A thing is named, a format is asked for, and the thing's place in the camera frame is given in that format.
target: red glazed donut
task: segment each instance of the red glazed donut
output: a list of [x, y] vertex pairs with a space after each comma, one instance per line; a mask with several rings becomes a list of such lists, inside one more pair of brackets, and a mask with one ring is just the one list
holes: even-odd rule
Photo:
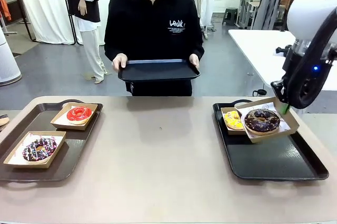
[[83, 124], [89, 120], [91, 113], [90, 108], [75, 107], [68, 112], [67, 119], [72, 124]]

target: white backdrop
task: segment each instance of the white backdrop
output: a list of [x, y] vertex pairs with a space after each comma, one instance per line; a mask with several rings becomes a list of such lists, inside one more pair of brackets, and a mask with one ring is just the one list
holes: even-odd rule
[[[39, 42], [51, 44], [71, 44], [74, 38], [64, 0], [23, 0]], [[104, 44], [105, 27], [110, 0], [100, 0], [100, 42]], [[76, 28], [78, 40], [80, 33]]]

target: black tray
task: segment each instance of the black tray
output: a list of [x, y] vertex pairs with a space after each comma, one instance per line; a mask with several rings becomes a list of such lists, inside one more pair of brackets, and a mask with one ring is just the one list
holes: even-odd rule
[[[96, 112], [85, 131], [56, 129], [51, 120], [68, 102], [83, 103], [79, 100], [65, 100], [60, 103], [43, 103], [18, 123], [11, 133], [0, 144], [0, 181], [38, 182], [61, 181], [66, 179], [75, 169], [85, 144], [89, 139], [98, 116], [103, 108], [98, 104]], [[3, 162], [17, 143], [28, 131], [65, 131], [66, 139], [48, 169], [13, 168]]]
[[324, 180], [329, 172], [302, 136], [287, 137], [253, 144], [246, 135], [229, 135], [221, 108], [241, 102], [213, 105], [227, 157], [233, 173], [242, 179], [303, 181]]
[[189, 80], [200, 72], [182, 59], [128, 61], [118, 77], [125, 82], [153, 82], [164, 80]]

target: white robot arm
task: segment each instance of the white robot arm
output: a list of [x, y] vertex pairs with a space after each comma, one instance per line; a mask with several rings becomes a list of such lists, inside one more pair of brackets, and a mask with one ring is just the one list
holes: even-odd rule
[[296, 41], [281, 81], [271, 86], [281, 102], [298, 109], [313, 103], [337, 58], [337, 0], [294, 0], [288, 13]]

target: human hand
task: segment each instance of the human hand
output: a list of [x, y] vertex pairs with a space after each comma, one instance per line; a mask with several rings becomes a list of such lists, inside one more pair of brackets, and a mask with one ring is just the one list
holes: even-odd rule
[[85, 16], [87, 14], [85, 0], [80, 0], [80, 3], [78, 4], [78, 10], [81, 12], [82, 16]]
[[190, 56], [190, 62], [195, 66], [195, 68], [199, 69], [199, 58], [196, 54], [192, 54]]
[[125, 68], [127, 62], [127, 56], [124, 53], [119, 53], [112, 61], [112, 67], [116, 72], [120, 71], [120, 68]]

